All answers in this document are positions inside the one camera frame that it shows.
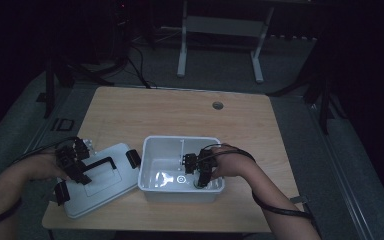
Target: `white plastic container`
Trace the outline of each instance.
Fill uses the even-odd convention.
[[[199,173],[185,174],[182,158],[210,145],[220,144],[216,138],[184,136],[149,136],[145,139],[138,186],[152,202],[213,202],[224,189],[224,179],[218,178],[202,189],[194,182]]]

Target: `hand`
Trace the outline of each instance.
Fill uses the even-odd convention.
[[[42,152],[10,167],[10,170],[19,173],[25,180],[50,180],[61,178],[69,180],[68,175],[56,164],[56,157],[53,152]]]
[[[223,144],[221,147],[213,147],[211,150],[213,153],[219,153],[229,150],[235,150],[233,147],[226,146]],[[259,166],[250,158],[238,154],[238,153],[227,153],[216,156],[218,167],[214,170],[212,177],[245,177],[249,169],[259,168]]]

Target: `person's right hand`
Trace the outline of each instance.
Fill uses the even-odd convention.
[[[211,148],[213,153],[219,153],[229,150],[235,150],[233,147],[223,144],[221,147]],[[217,168],[213,171],[212,178],[218,177],[244,177],[246,173],[253,168],[259,166],[249,157],[239,153],[221,154],[215,157],[217,161]]]

